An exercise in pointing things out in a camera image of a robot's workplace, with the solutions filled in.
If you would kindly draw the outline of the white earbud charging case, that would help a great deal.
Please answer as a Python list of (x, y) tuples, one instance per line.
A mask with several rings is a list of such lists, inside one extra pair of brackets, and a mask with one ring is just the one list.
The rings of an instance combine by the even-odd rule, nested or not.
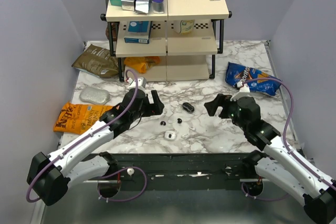
[(166, 131), (164, 133), (164, 138), (166, 140), (175, 140), (176, 139), (176, 133), (174, 131)]

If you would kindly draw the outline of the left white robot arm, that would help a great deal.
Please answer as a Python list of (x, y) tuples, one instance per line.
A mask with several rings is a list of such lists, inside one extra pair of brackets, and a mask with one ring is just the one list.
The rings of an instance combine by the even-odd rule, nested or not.
[(38, 200), (51, 206), (76, 182), (99, 176), (112, 179), (116, 175), (116, 166), (104, 156), (98, 155), (93, 162), (84, 159), (101, 145), (128, 131), (137, 119), (161, 115), (164, 104), (156, 90), (151, 94), (152, 103), (144, 91), (131, 88), (121, 103), (106, 111), (83, 135), (48, 155), (37, 153), (31, 160), (27, 176), (26, 200), (33, 202), (30, 193), (34, 191)]

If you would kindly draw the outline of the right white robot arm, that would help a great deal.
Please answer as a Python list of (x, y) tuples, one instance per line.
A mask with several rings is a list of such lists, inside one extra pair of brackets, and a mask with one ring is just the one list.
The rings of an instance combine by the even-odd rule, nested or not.
[(297, 200), (315, 223), (330, 223), (335, 219), (335, 179), (295, 148), (286, 147), (280, 132), (261, 119), (254, 98), (233, 100), (229, 95), (218, 94), (204, 106), (209, 116), (222, 108), (219, 117), (230, 119), (243, 131), (247, 141), (258, 148), (241, 165), (246, 177), (258, 175), (273, 182)]

